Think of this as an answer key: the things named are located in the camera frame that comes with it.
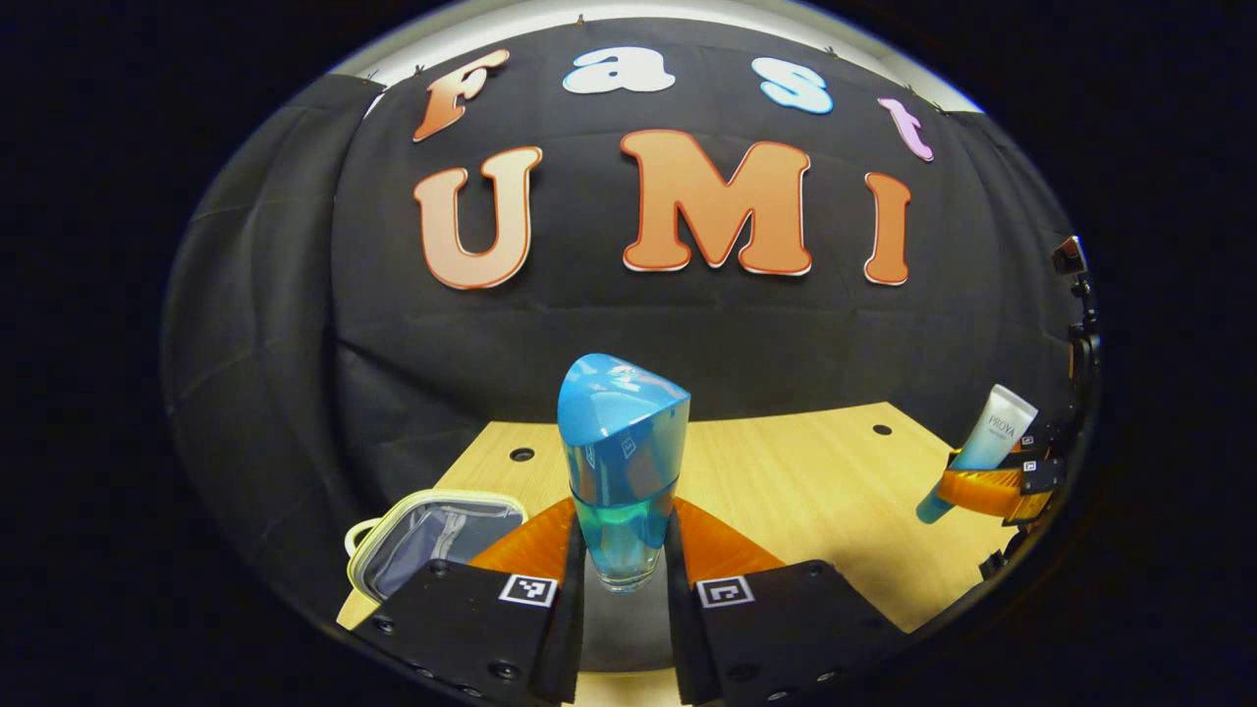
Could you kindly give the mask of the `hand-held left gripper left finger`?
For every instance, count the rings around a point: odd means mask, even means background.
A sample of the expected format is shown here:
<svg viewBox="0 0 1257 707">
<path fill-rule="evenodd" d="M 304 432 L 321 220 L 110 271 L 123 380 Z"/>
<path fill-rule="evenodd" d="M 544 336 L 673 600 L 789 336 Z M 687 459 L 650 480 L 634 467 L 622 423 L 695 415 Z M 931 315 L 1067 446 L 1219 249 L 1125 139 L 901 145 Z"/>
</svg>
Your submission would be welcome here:
<svg viewBox="0 0 1257 707">
<path fill-rule="evenodd" d="M 414 496 L 354 546 L 352 634 L 459 706 L 574 702 L 585 541 L 574 506 Z"/>
</svg>

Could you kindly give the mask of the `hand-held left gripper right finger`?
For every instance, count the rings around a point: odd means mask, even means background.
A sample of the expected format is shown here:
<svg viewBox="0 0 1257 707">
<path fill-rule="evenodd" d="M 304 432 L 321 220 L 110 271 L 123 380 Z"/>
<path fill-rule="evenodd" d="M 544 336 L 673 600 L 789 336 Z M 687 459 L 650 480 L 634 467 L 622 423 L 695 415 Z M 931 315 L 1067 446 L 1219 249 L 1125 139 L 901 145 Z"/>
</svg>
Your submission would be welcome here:
<svg viewBox="0 0 1257 707">
<path fill-rule="evenodd" d="M 835 706 L 908 640 L 832 564 L 786 564 L 686 499 L 666 596 L 686 706 Z"/>
</svg>

